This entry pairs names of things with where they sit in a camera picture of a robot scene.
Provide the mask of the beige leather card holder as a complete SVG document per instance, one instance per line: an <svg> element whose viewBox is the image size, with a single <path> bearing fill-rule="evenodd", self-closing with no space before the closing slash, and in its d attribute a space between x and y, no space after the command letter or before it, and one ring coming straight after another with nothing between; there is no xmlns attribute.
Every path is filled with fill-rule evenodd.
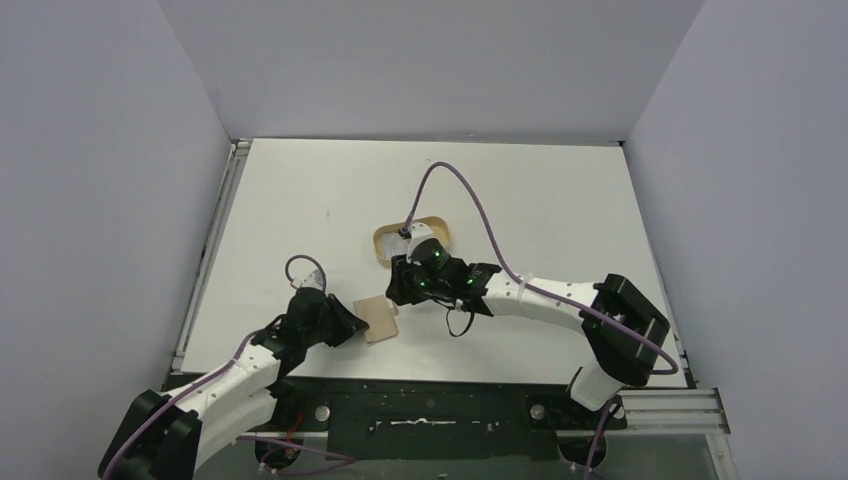
<svg viewBox="0 0 848 480"><path fill-rule="evenodd" d="M364 331L367 344L383 342L399 334L397 306L384 295L356 300L353 307L357 317L368 325Z"/></svg>

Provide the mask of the light blue ID card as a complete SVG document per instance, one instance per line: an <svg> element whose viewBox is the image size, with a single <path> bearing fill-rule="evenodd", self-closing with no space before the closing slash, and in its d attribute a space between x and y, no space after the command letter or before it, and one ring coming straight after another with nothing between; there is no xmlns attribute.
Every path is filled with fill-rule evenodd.
<svg viewBox="0 0 848 480"><path fill-rule="evenodd" d="M391 259L398 255L406 255L407 253L407 241L399 236L388 236L386 238L382 238L381 243L383 246L384 256L387 259Z"/></svg>

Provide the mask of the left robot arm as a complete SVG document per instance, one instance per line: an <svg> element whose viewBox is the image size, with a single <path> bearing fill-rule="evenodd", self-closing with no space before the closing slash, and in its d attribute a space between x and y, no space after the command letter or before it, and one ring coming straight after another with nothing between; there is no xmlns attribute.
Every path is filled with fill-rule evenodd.
<svg viewBox="0 0 848 480"><path fill-rule="evenodd" d="M250 332L223 365L182 387L131 403L97 470L101 479L190 479L215 453L269 422L274 391L318 344L368 329L333 294L296 290L287 309Z"/></svg>

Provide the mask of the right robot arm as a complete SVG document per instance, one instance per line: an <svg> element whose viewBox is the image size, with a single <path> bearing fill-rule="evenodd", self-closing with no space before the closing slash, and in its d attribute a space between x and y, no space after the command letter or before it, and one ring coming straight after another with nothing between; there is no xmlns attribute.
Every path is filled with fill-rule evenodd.
<svg viewBox="0 0 848 480"><path fill-rule="evenodd" d="M593 357L579 367L569 396L589 411L624 387L646 386L670 332L665 315L618 274L589 283L510 275L453 257L435 239L392 257L390 271L386 295L398 306L433 301L471 317L516 316L583 335Z"/></svg>

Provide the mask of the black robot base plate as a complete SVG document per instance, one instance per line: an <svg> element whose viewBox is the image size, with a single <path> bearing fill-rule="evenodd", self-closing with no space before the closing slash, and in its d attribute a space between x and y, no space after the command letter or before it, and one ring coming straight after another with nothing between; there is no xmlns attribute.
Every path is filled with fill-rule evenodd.
<svg viewBox="0 0 848 480"><path fill-rule="evenodd" d="M471 460L561 452L584 461L597 430L619 433L619 409L604 417L572 401L565 385L288 377L255 433L324 439L357 460Z"/></svg>

